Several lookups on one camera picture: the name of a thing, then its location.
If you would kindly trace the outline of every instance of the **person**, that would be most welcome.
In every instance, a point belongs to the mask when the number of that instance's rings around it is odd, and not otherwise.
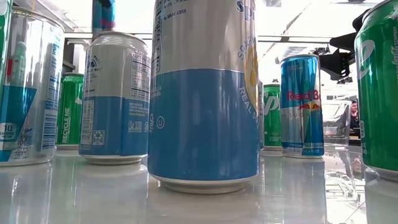
[[[351,122],[349,128],[353,130],[354,135],[360,138],[358,102],[353,100],[351,105]]]

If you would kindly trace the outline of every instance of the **green can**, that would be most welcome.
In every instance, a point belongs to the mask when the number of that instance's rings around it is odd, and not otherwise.
[[[398,0],[364,16],[355,39],[359,119],[364,163],[398,181]]]
[[[0,1],[0,99],[2,99],[4,77],[6,76],[6,57],[12,11],[11,6],[12,0]]]
[[[281,151],[280,85],[264,85],[264,150]]]
[[[78,149],[80,143],[83,74],[64,73],[57,121],[57,148]]]

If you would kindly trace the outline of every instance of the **can top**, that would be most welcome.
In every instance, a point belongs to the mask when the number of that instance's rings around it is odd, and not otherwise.
[[[264,87],[280,87],[279,83],[265,84]]]
[[[290,58],[295,58],[295,57],[316,57],[317,59],[319,59],[319,56],[315,55],[315,54],[300,54],[300,55],[292,55],[286,58],[283,58],[280,63],[282,63],[284,60],[290,59]]]
[[[13,6],[13,7],[12,7],[12,13],[14,13],[14,11],[28,12],[29,14],[27,14],[27,15],[25,15],[25,16],[33,16],[33,17],[39,16],[39,17],[43,17],[44,19],[47,19],[47,20],[49,20],[49,21],[55,23],[55,24],[58,25],[59,27],[61,27],[62,31],[65,32],[65,28],[61,25],[61,23],[59,23],[59,22],[56,21],[55,19],[52,19],[52,18],[50,18],[50,17],[48,17],[48,16],[45,16],[45,15],[43,15],[43,14],[41,14],[41,13],[35,12],[35,11],[33,11],[33,10],[30,10],[30,9],[26,9],[26,8],[24,8],[24,7],[19,7],[19,6]]]
[[[65,72],[63,75],[65,75],[65,76],[81,76],[81,75],[85,75],[85,74],[75,73],[75,72]]]
[[[99,32],[97,35],[95,35],[95,37],[93,38],[93,40],[95,40],[95,39],[97,39],[98,37],[103,36],[103,35],[123,35],[123,36],[125,36],[125,37],[130,37],[130,38],[139,40],[139,41],[141,41],[143,44],[145,44],[145,46],[147,46],[147,44],[146,44],[141,38],[136,37],[135,35],[132,35],[132,34],[127,34],[127,33],[117,32],[117,31],[102,31],[102,32]]]
[[[379,4],[373,6],[373,8],[371,8],[371,10],[369,10],[367,13],[365,13],[365,15],[362,18],[362,22],[365,21],[365,18],[367,18],[372,12],[374,12],[376,9],[380,8],[381,6],[391,2],[392,0],[384,0],[382,2],[380,2]]]

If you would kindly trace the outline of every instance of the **yellow logo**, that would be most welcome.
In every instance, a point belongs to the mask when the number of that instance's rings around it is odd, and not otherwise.
[[[244,63],[244,81],[246,83],[246,91],[249,95],[250,102],[255,107],[256,111],[259,112],[258,105],[258,61],[257,61],[257,50],[256,42],[248,49],[246,55],[246,61]]]

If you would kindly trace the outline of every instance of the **glossy tabletop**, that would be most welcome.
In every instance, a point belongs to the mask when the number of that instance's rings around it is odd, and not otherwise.
[[[397,223],[398,184],[355,180],[355,188],[336,158],[261,156],[245,189],[190,195],[165,189],[145,165],[95,166],[58,151],[46,164],[0,168],[0,223],[357,224],[367,220],[365,194],[368,223]]]

